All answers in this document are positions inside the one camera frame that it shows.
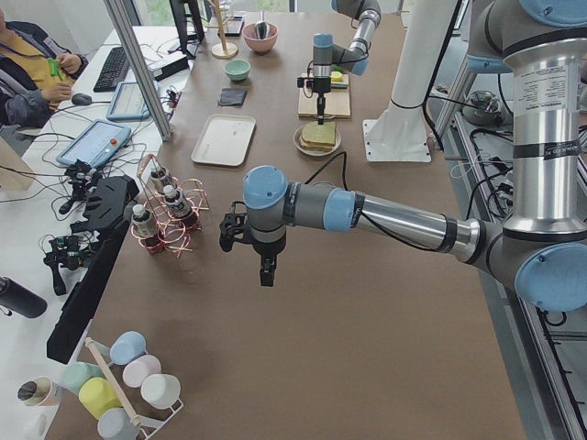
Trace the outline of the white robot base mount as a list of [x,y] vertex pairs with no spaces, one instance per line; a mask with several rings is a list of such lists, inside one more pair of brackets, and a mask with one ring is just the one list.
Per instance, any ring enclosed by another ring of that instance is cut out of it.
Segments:
[[417,1],[410,12],[390,103],[363,129],[370,162],[429,162],[426,99],[445,41],[452,35],[461,2]]

